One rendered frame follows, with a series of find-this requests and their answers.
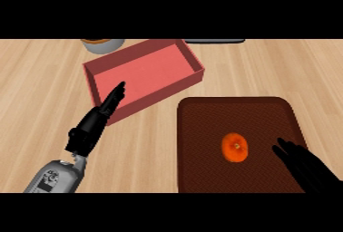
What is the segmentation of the dark brown tray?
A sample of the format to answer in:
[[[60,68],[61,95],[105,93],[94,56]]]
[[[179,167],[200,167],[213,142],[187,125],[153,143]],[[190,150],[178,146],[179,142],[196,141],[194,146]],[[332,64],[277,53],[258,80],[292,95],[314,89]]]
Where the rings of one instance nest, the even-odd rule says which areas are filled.
[[[273,151],[307,144],[292,104],[280,97],[190,97],[178,107],[181,193],[301,193]]]

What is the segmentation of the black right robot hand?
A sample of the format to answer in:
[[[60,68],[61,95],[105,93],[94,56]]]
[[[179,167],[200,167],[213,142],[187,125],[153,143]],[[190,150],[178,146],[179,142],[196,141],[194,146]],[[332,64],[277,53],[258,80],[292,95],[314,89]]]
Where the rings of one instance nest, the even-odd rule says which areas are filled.
[[[308,194],[343,194],[343,180],[304,146],[278,138],[273,151]]]

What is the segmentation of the grey pot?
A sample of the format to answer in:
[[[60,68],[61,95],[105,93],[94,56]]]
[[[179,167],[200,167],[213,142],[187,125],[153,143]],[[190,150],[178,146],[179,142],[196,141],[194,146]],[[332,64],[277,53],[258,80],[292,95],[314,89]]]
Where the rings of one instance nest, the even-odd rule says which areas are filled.
[[[91,53],[113,53],[123,45],[123,39],[82,39],[83,45]]]

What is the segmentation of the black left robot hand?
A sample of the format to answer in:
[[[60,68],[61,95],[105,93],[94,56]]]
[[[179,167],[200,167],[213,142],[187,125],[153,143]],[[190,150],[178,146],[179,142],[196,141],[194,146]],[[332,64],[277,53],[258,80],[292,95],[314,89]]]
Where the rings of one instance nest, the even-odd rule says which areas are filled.
[[[110,117],[125,98],[125,84],[122,82],[108,94],[105,101],[95,106],[83,117],[76,128],[69,132],[66,150],[88,157],[103,136]]]

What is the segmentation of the orange squash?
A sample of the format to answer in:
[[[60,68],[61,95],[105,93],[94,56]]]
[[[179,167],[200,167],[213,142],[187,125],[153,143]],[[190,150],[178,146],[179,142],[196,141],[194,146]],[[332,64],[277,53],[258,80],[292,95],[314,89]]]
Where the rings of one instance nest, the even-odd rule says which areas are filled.
[[[222,138],[222,155],[231,162],[243,162],[249,157],[249,143],[239,133],[228,133]]]

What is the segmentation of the dark flat appliance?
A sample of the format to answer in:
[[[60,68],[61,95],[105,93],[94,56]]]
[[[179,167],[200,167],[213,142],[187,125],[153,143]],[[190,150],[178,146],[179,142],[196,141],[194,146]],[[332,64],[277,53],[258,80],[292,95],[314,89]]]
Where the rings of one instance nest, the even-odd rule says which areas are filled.
[[[188,44],[240,44],[246,39],[185,39]]]

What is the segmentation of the red cardboard box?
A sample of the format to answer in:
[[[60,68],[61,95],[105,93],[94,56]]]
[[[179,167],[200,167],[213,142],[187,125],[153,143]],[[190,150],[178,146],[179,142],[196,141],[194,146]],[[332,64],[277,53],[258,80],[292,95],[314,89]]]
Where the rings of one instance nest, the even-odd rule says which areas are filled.
[[[150,39],[86,62],[83,70],[95,106],[126,82],[111,125],[199,84],[206,68],[184,39]]]

